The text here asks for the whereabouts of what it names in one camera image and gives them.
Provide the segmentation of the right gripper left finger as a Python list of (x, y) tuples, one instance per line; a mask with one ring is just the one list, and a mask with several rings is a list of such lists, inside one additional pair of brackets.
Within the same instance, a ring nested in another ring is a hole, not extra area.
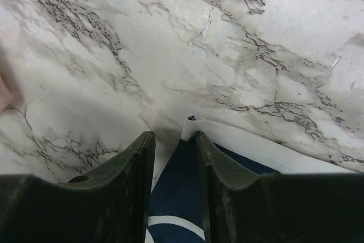
[(155, 135), (66, 183), (1, 176), (2, 242), (143, 242)]

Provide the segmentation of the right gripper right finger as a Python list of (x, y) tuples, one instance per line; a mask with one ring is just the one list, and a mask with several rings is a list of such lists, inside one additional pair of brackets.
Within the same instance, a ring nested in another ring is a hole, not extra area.
[(196, 134), (206, 242), (362, 242), (363, 175), (258, 175)]

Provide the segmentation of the navy blue underwear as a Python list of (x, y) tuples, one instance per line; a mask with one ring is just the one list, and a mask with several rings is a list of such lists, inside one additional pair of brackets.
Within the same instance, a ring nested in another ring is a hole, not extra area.
[(204, 242), (201, 186), (193, 137), (201, 131), (225, 155), (261, 174), (340, 174), (349, 170), (311, 158), (229, 123), (185, 119), (181, 140), (151, 193), (146, 242)]

